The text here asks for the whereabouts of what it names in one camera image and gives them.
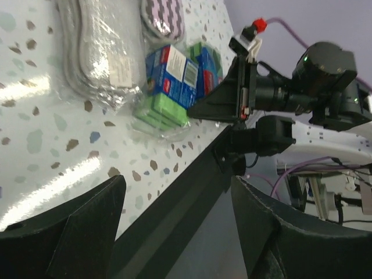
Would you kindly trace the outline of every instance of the black mount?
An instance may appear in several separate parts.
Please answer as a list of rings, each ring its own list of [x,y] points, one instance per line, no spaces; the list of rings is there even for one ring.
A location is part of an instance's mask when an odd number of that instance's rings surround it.
[[[214,149],[221,171],[232,165],[234,174],[241,176],[246,170],[245,154],[264,157],[282,153],[296,143],[292,137],[294,124],[292,119],[276,115],[261,117],[251,129],[236,124]]]
[[[188,109],[195,119],[224,123],[245,121],[255,107],[257,64],[236,56],[226,78],[206,97]]]

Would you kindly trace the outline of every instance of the speckled white table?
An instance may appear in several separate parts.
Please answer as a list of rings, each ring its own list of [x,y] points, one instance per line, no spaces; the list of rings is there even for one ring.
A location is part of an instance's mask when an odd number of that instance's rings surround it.
[[[187,41],[211,43],[226,73],[233,30],[223,0],[183,0]],[[61,100],[62,31],[53,0],[0,7],[0,231],[121,173],[127,181],[117,237],[221,132],[193,121],[169,146],[131,140],[130,119],[90,101]]]

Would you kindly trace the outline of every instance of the plastic bag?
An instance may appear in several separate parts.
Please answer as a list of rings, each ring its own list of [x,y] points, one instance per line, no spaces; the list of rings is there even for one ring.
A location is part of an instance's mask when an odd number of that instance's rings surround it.
[[[145,43],[136,0],[58,0],[64,73],[80,95],[114,110],[146,84]]]
[[[153,50],[185,40],[181,0],[140,0],[142,31]]]
[[[179,141],[190,128],[187,109],[196,98],[198,65],[175,46],[167,45],[146,59],[148,88],[133,113],[135,131]]]

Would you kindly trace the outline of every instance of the lavender wall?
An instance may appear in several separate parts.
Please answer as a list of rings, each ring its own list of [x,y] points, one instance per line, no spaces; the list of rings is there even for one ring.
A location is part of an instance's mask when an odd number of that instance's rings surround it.
[[[235,31],[258,17],[282,17],[312,44],[332,41],[355,53],[359,76],[372,83],[372,1],[370,0],[225,0]],[[304,49],[280,25],[269,25],[259,59],[291,75]]]

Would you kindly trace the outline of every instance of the plastic-wrapped towel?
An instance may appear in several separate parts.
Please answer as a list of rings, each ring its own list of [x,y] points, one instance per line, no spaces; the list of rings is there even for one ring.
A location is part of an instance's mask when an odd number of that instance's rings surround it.
[[[95,85],[132,87],[146,83],[145,47],[137,0],[79,0],[80,64]],[[127,77],[112,77],[118,62]]]
[[[181,0],[141,0],[144,33],[155,43],[175,44],[185,35]]]
[[[69,85],[113,108],[133,101],[146,84],[138,2],[59,0],[58,4]]]

